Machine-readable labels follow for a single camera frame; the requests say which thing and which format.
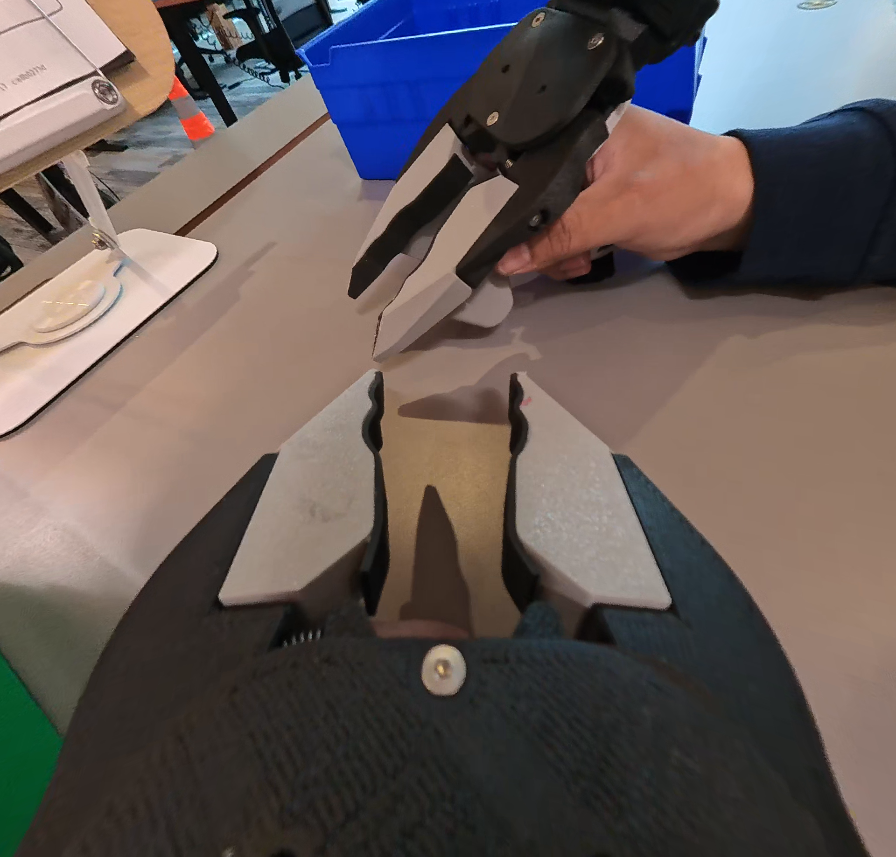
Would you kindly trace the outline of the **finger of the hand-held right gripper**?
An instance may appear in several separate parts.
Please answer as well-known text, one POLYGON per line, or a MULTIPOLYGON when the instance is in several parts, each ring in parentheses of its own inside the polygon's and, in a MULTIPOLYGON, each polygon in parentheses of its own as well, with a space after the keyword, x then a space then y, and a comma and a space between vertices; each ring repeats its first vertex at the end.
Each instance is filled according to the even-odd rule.
POLYGON ((474 183, 475 164, 443 125, 395 182, 358 252, 348 295, 358 299, 400 255, 424 257, 423 241, 474 183))
POLYGON ((507 279, 494 278, 487 272, 480 285, 470 286, 459 278, 456 269, 516 190, 514 182, 496 176, 475 185, 462 197, 435 236, 426 258, 383 310, 373 348, 376 362, 402 352, 445 317, 492 328, 508 316, 513 296, 507 279))

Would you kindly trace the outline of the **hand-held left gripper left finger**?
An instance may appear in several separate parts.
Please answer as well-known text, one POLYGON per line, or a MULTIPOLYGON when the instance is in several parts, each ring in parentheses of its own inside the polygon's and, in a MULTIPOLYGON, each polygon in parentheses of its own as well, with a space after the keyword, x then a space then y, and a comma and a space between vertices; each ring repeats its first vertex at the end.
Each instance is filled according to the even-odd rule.
POLYGON ((228 608, 297 605, 376 614, 388 575, 381 422, 384 376, 369 370, 280 447, 219 590, 228 608))

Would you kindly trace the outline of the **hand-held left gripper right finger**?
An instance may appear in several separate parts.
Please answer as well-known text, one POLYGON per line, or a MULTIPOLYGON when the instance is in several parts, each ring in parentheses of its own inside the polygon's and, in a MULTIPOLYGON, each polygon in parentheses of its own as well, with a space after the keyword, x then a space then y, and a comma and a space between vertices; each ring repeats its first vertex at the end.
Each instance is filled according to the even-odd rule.
POLYGON ((547 603, 575 633, 597 606, 671 609, 610 447, 524 372, 510 378, 508 418, 502 581, 520 614, 547 603))

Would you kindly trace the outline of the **blue plastic bin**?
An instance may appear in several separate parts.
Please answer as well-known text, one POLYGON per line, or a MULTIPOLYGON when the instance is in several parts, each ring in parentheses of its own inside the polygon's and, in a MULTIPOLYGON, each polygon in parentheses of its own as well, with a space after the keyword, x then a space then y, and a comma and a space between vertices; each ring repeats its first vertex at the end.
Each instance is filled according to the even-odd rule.
POLYGON ((479 65, 551 0, 372 0, 300 50, 359 176, 396 180, 479 65))

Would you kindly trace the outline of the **green plastic bin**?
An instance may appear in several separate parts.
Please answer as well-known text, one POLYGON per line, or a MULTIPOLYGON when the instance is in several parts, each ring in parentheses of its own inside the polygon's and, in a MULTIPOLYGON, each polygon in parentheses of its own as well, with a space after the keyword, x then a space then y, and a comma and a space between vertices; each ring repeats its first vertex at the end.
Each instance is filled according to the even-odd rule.
POLYGON ((62 739, 1 658, 1 854, 12 856, 55 769, 62 739))

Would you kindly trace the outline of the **person's right hand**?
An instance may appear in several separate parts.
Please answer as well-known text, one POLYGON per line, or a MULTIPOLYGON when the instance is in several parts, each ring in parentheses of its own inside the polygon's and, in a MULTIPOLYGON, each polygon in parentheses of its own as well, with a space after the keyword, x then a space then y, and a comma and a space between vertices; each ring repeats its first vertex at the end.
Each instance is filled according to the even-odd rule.
POLYGON ((590 270, 598 248, 609 246, 655 261, 740 251, 754 195, 742 140, 632 106, 590 158, 587 184, 572 205, 512 247, 496 271, 572 279, 590 270))

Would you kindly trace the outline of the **black office chair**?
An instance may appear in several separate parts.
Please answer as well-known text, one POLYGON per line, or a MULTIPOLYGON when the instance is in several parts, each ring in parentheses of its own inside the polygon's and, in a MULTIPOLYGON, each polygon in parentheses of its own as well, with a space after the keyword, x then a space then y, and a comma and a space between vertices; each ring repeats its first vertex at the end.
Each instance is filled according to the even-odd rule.
POLYGON ((329 0, 259 0, 228 12, 229 21, 245 23, 251 40, 235 51, 235 63, 255 79, 272 75, 289 85, 300 79, 306 63, 299 49, 333 23, 329 0))

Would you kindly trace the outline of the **orange striped traffic cone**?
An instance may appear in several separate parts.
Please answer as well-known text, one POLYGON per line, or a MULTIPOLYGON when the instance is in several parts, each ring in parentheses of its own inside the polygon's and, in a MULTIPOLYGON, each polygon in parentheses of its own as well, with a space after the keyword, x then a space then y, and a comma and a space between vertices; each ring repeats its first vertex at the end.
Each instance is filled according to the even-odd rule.
POLYGON ((168 100, 193 148, 197 148, 215 134, 207 115, 197 106, 181 80, 175 76, 168 100))

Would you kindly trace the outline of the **cardboard box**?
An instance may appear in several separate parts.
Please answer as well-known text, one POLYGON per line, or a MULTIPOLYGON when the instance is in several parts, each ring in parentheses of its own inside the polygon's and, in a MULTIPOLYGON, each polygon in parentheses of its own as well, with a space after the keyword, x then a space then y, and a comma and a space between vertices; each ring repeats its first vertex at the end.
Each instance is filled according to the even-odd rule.
POLYGON ((227 18, 230 13, 224 4, 209 3, 205 7, 210 28, 220 47, 225 51, 235 51, 244 44, 237 25, 227 18))

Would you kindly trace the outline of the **instruction sheet on stand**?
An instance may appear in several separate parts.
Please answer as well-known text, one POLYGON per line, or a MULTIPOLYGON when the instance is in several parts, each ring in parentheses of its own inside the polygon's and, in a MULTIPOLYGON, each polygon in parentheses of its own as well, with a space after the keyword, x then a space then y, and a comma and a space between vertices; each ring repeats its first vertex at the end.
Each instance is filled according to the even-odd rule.
POLYGON ((173 51, 151 0, 86 0, 133 61, 2 117, 2 190, 60 163, 84 202, 92 249, 2 310, 1 433, 28 425, 218 258, 215 245, 133 228, 118 233, 87 147, 157 110, 173 51))

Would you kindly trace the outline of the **printed instruction sheet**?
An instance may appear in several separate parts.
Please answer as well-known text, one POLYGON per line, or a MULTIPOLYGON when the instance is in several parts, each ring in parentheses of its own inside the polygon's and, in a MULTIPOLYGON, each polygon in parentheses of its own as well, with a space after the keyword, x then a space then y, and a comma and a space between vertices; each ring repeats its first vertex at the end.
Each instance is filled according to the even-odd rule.
POLYGON ((2 117, 132 61, 86 0, 1 0, 2 117))

